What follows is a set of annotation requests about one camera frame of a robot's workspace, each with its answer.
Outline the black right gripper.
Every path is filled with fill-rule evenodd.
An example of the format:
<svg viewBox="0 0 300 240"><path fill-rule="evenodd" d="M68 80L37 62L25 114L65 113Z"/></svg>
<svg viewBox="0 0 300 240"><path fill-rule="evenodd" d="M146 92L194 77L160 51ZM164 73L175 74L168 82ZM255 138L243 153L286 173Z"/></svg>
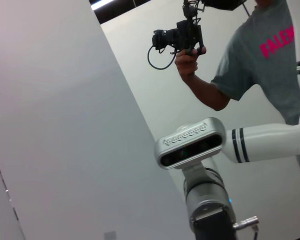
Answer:
<svg viewBox="0 0 300 240"><path fill-rule="evenodd" d="M193 223L193 232L196 240L237 239L232 220L222 208L196 219Z"/></svg>

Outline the person's hand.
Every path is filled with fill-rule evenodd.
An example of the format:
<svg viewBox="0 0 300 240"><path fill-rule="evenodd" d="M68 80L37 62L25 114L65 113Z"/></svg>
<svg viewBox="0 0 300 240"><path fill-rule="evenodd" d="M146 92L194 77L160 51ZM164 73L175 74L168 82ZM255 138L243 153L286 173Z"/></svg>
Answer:
<svg viewBox="0 0 300 240"><path fill-rule="evenodd" d="M174 63L182 79L186 79L195 74L195 71L198 69L197 59L206 52L206 48L202 47L192 49L190 52L183 49L176 55Z"/></svg>

